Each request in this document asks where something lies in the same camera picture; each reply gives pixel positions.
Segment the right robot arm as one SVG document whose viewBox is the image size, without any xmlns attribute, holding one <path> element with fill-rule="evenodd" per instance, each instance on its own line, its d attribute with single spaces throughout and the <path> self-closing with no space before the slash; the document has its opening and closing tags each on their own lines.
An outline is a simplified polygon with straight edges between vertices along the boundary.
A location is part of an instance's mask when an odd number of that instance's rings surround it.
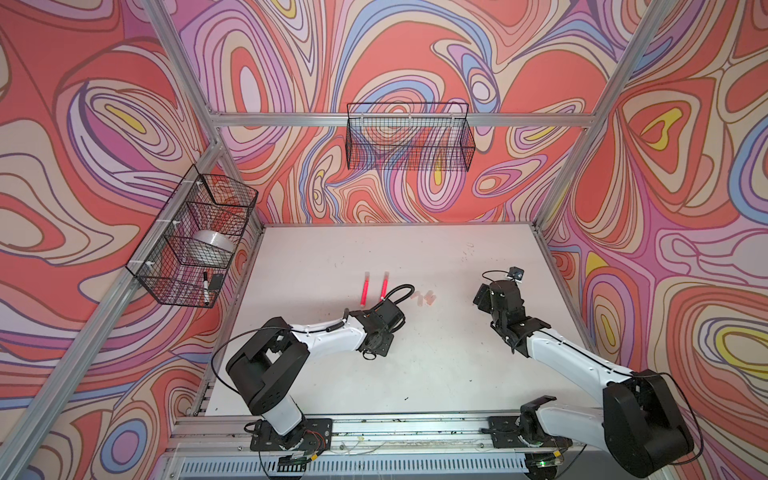
<svg viewBox="0 0 768 480">
<path fill-rule="evenodd" d="M 490 418 L 492 436 L 513 436 L 529 447 L 560 439 L 591 445 L 636 478 L 695 460 L 694 437 L 669 374 L 637 372 L 572 343 L 527 314 L 513 278 L 481 284 L 473 303 L 490 315 L 491 329 L 512 352 L 558 372 L 598 403 L 572 407 L 542 395 L 523 404 L 516 418 Z"/>
</svg>

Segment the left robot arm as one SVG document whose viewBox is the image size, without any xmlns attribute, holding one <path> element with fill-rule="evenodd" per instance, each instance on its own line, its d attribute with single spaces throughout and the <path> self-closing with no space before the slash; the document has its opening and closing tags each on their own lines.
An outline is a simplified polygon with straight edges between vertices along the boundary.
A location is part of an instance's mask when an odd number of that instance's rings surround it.
<svg viewBox="0 0 768 480">
<path fill-rule="evenodd" d="M 331 444 L 333 421 L 306 418 L 290 389 L 310 360 L 358 352 L 366 360 L 388 355 L 395 333 L 406 323 L 396 302 L 383 299 L 370 309 L 345 310 L 342 317 L 310 325 L 281 317 L 243 335 L 245 343 L 224 363 L 219 384 L 237 393 L 258 419 L 246 431 L 251 449 L 320 454 Z"/>
</svg>

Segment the black marker in basket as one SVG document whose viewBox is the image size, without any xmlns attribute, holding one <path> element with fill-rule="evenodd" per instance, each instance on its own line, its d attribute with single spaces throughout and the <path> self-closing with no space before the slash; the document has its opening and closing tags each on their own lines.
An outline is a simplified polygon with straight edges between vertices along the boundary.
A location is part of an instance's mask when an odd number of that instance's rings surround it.
<svg viewBox="0 0 768 480">
<path fill-rule="evenodd" d="M 209 277 L 208 277 L 207 271 L 203 271 L 202 273 L 202 291 L 203 291 L 203 304 L 205 306 L 209 306 L 211 303 L 211 299 L 210 299 L 210 290 L 209 290 Z"/>
</svg>

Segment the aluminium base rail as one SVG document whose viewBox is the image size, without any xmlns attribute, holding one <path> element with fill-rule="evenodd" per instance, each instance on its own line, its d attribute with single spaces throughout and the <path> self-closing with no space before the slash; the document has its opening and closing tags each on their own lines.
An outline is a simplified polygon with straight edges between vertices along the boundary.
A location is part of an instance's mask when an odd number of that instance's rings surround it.
<svg viewBox="0 0 768 480">
<path fill-rule="evenodd" d="M 331 455 L 484 453 L 486 451 L 547 452 L 563 443 L 539 446 L 519 440 L 519 412 L 458 411 L 438 413 L 309 415 L 311 452 Z M 257 416 L 199 416 L 176 422 L 167 450 L 220 454 L 251 451 L 265 442 L 267 452 L 283 451 L 261 433 Z"/>
</svg>

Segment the white tape roll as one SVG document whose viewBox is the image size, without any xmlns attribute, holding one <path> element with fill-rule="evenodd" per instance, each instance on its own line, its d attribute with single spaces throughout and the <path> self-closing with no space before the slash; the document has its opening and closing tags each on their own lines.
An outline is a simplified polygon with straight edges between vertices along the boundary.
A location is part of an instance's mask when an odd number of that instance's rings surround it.
<svg viewBox="0 0 768 480">
<path fill-rule="evenodd" d="M 198 230 L 192 238 L 217 254 L 229 255 L 235 251 L 235 243 L 229 236 L 214 230 Z"/>
</svg>

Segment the pink highlighter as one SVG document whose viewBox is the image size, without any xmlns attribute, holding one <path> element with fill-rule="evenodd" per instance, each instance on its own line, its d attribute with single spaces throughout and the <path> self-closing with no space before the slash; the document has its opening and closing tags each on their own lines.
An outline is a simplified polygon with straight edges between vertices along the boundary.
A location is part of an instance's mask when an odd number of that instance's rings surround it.
<svg viewBox="0 0 768 480">
<path fill-rule="evenodd" d="M 382 284 L 381 284 L 381 290 L 380 290 L 380 300 L 384 300 L 387 293 L 388 293 L 388 287 L 389 287 L 389 277 L 390 272 L 385 271 L 382 278 Z"/>
<path fill-rule="evenodd" d="M 364 280 L 361 288 L 361 295 L 360 295 L 360 302 L 359 302 L 359 305 L 362 309 L 364 309 L 367 304 L 369 285 L 370 285 L 370 272 L 366 271 L 364 274 Z"/>
</svg>

